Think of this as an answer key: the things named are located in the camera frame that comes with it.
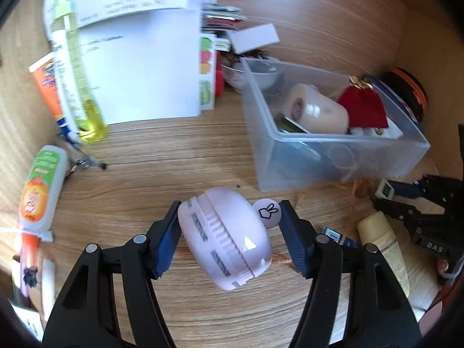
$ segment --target wooden table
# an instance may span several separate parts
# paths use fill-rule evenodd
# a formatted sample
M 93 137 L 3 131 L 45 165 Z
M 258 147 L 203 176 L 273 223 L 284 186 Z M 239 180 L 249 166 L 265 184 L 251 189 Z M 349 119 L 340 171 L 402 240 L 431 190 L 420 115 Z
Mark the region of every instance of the wooden table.
M 31 162 L 43 144 L 52 142 L 55 132 L 27 73 L 27 66 L 48 51 L 42 1 L 22 0 L 0 31 L 0 106 L 9 112 L 0 121 L 0 213 L 2 223 L 10 226 L 17 224 L 17 204 Z M 282 59 L 354 74 L 376 71 L 393 61 L 407 13 L 399 0 L 221 2 L 248 7 L 254 23 L 274 22 L 282 43 L 272 51 Z M 281 4 L 285 13 L 278 12 Z M 290 8 L 302 4 L 307 4 L 307 14 L 292 15 Z M 270 13 L 266 16 L 267 7 L 274 9 L 274 18 L 269 18 Z M 353 238 L 358 238 L 356 222 L 373 212 L 369 201 L 352 197 L 350 185 L 258 191 L 240 96 L 230 91 L 218 99 L 214 111 L 200 117 L 113 125 L 109 137 L 92 150 L 109 163 L 108 170 L 90 169 L 66 182 L 52 226 L 55 242 L 42 244 L 43 254 L 56 261 L 57 292 L 88 243 L 103 248 L 121 245 L 146 232 L 173 200 L 186 200 L 208 187 L 230 186 L 250 201 L 286 198 L 316 229 L 328 225 Z M 415 177 L 431 168 L 423 161 Z M 409 300 L 419 315 L 438 289 L 434 259 L 408 244 L 400 222 L 391 224 L 408 269 Z M 279 229 L 269 233 L 274 251 L 288 255 Z M 4 269 L 11 255 L 12 236 L 2 236 Z M 120 276 L 115 284 L 122 335 L 131 340 Z M 180 348 L 286 347 L 309 286 L 310 281 L 288 264 L 272 264 L 243 288 L 221 291 L 201 271 L 181 238 L 171 268 L 155 282 L 155 291 Z M 348 292 L 349 279 L 344 276 L 333 341 L 342 337 Z

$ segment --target stack of papers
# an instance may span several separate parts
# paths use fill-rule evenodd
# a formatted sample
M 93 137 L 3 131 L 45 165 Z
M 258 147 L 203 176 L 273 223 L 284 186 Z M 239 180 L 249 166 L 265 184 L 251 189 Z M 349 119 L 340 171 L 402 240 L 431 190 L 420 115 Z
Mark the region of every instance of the stack of papers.
M 87 78 L 106 124 L 200 114 L 200 0 L 73 3 Z M 49 39 L 54 5 L 43 6 Z

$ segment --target plastic storage box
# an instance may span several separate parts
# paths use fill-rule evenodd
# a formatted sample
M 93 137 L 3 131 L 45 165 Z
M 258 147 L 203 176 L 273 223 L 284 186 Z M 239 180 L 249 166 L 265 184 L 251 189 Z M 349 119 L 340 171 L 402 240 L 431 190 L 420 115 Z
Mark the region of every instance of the plastic storage box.
M 399 139 L 279 132 L 274 117 L 293 85 L 312 84 L 330 95 L 342 92 L 349 78 L 323 69 L 265 61 L 280 74 L 273 86 L 262 91 L 250 71 L 255 61 L 265 60 L 242 59 L 246 77 L 242 98 L 262 191 L 299 189 L 323 181 L 346 183 L 361 177 L 403 177 L 430 147 L 411 119 L 375 86 L 388 117 L 404 134 Z

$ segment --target white bowl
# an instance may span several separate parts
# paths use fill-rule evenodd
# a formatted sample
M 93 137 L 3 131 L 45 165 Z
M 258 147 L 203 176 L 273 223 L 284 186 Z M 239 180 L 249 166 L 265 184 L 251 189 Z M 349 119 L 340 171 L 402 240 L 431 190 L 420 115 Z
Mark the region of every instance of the white bowl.
M 244 71 L 228 67 L 224 64 L 221 64 L 222 74 L 224 75 L 224 80 L 233 87 L 233 89 L 242 94 L 242 88 L 245 85 L 245 74 Z M 279 76 L 279 71 L 275 72 L 266 72 L 266 73 L 256 73 L 252 72 L 255 76 L 256 82 L 258 83 L 259 88 L 264 91 L 269 89 L 277 81 Z

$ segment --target transparent bottle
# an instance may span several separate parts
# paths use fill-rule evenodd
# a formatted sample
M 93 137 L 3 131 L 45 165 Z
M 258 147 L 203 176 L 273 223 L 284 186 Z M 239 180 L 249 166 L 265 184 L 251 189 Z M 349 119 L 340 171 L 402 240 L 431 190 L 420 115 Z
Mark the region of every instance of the transparent bottle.
M 80 138 L 83 142 L 99 141 L 107 135 L 108 127 L 85 75 L 71 0 L 56 0 L 52 38 L 57 81 L 61 83 Z

